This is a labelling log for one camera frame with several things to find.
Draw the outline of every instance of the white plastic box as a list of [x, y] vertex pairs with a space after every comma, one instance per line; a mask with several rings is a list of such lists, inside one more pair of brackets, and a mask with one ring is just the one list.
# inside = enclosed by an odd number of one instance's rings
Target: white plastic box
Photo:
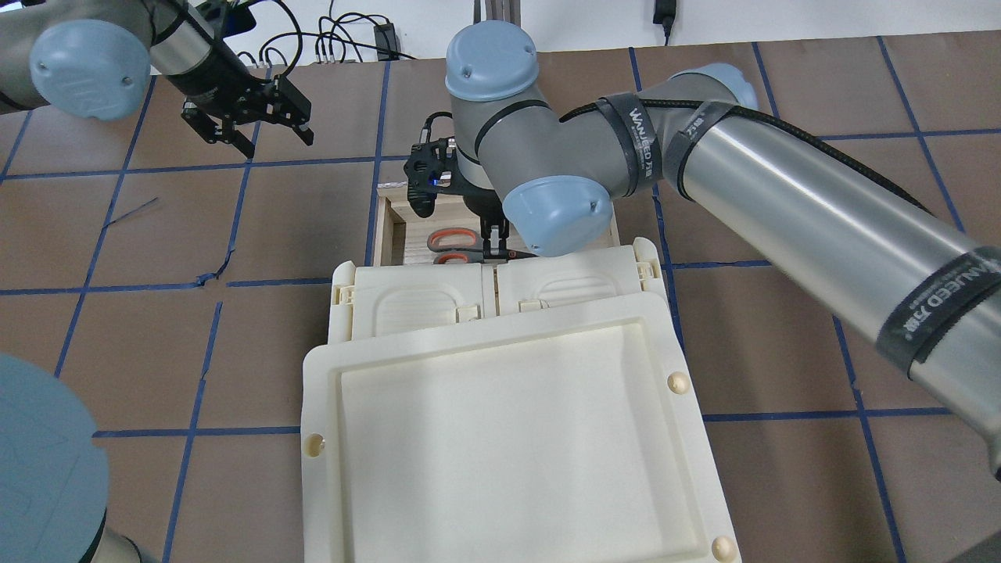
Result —
[[337, 272], [307, 562], [740, 561], [650, 241]]

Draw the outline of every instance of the cable strap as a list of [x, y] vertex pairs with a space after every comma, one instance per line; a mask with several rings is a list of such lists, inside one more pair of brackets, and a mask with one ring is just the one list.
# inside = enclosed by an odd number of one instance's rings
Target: cable strap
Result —
[[968, 312], [1001, 289], [1001, 247], [981, 246], [949, 260], [893, 310], [876, 350], [910, 378]]
[[671, 142], [668, 143], [668, 152], [664, 155], [667, 159], [664, 165], [665, 174], [668, 181], [674, 184], [678, 193], [689, 201], [695, 200], [685, 191], [685, 183], [682, 181], [689, 154], [692, 153], [692, 149], [695, 148], [696, 143], [702, 139], [703, 135], [726, 117], [734, 107], [736, 107], [735, 104], [725, 101], [709, 100], [704, 102], [695, 111], [695, 115], [692, 116], [688, 124], [676, 132], [675, 136], [671, 137]]
[[649, 189], [663, 179], [661, 141], [643, 100], [632, 92], [624, 92], [601, 97], [595, 105], [612, 126], [626, 154], [629, 169], [626, 197], [638, 188]]

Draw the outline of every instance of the white plastic tray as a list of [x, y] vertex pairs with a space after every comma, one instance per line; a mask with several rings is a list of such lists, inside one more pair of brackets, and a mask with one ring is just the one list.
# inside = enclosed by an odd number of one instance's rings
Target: white plastic tray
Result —
[[648, 292], [313, 350], [306, 561], [740, 561], [671, 327]]

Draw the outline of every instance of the blue cap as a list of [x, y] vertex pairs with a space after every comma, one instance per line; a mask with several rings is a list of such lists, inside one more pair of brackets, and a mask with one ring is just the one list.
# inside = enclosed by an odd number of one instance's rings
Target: blue cap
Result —
[[79, 561], [108, 504], [94, 419], [45, 371], [0, 354], [0, 546], [4, 561]]
[[737, 98], [737, 103], [750, 109], [758, 109], [758, 94], [755, 93], [754, 86], [745, 80], [741, 70], [732, 64], [714, 62], [699, 68], [683, 70], [671, 78], [680, 74], [704, 74], [714, 78], [730, 90], [730, 93]]
[[142, 103], [149, 82], [146, 47], [130, 31], [102, 20], [46, 29], [28, 60], [38, 93], [78, 117], [125, 117]]
[[448, 43], [444, 85], [456, 98], [493, 101], [525, 91], [539, 77], [536, 44], [498, 20], [470, 25]]
[[612, 198], [583, 176], [546, 176], [527, 181], [504, 198], [504, 213], [529, 250], [560, 256], [580, 250], [609, 228]]

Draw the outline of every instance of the gray robot arm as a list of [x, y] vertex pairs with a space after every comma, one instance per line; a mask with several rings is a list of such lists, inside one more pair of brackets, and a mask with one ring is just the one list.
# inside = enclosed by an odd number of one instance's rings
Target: gray robot arm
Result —
[[262, 120], [312, 144], [311, 105], [288, 71], [252, 76], [187, 0], [47, 0], [0, 13], [0, 114], [52, 103], [123, 117], [141, 103], [152, 63], [187, 96], [181, 116], [206, 142], [250, 157], [236, 125]]
[[1001, 480], [1001, 248], [844, 155], [735, 112], [755, 101], [732, 67], [610, 96], [565, 122], [537, 75], [532, 40], [510, 24], [468, 27], [448, 49], [457, 167], [490, 184], [537, 253], [584, 246], [608, 228], [613, 197], [664, 177], [975, 429]]

